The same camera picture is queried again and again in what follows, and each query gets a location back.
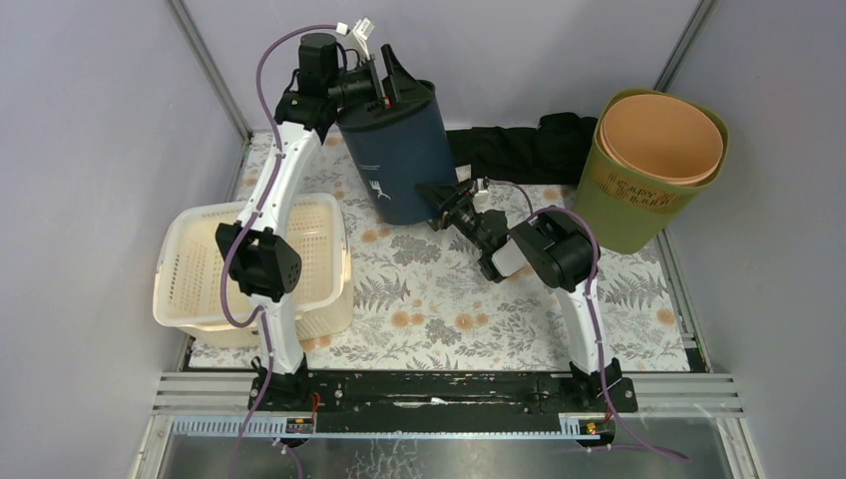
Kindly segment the dark blue cylindrical bin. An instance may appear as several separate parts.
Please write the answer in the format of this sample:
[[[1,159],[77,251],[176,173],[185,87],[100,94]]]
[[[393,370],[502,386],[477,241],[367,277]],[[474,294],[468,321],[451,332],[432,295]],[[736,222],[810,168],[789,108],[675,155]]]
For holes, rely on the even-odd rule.
[[[458,182],[435,85],[420,80],[409,92],[422,97],[390,109],[375,102],[343,109],[336,120],[369,199],[394,226],[436,218],[437,207],[419,185]]]

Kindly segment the cream perforated plastic basket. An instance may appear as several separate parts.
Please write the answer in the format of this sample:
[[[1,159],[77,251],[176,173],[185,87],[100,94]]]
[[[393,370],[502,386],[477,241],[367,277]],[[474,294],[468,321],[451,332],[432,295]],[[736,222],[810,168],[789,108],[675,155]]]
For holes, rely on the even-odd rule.
[[[223,257],[214,233],[219,224],[234,222],[243,208],[242,202],[193,208],[171,223],[155,276],[153,315],[159,324],[214,347],[258,344],[256,325],[231,326],[219,299]],[[287,241],[303,266],[293,293],[298,338],[343,331],[353,320],[354,291],[351,254],[336,198],[324,193],[297,196]]]

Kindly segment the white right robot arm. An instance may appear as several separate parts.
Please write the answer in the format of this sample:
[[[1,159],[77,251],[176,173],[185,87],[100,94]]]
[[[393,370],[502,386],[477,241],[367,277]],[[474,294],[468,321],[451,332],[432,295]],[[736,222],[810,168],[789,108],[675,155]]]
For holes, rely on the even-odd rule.
[[[601,250],[587,223],[570,210],[549,206],[510,228],[504,212],[476,210],[471,181],[423,184],[416,190],[436,209],[430,228],[453,227],[474,245],[486,279],[500,282],[528,266],[554,291],[570,342],[574,401],[588,411],[611,404],[623,374],[605,343],[597,284]]]

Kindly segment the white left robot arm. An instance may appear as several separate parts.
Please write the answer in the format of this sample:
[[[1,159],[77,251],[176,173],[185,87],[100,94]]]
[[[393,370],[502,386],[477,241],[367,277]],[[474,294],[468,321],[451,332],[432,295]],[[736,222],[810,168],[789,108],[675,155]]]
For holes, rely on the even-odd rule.
[[[397,90],[377,72],[365,39],[354,37],[360,60],[349,70],[342,64],[346,51],[338,36],[334,24],[311,25],[282,36],[262,53],[254,80],[274,147],[241,213],[219,225],[214,236],[223,258],[218,280],[223,317],[235,328],[258,328],[257,396],[270,393],[287,410],[303,406],[310,393],[293,301],[302,258],[287,231],[300,182],[341,110],[370,104],[388,108],[398,100]],[[301,62],[292,74],[299,88],[285,91],[272,110],[263,91],[263,68],[289,40],[300,48]]]

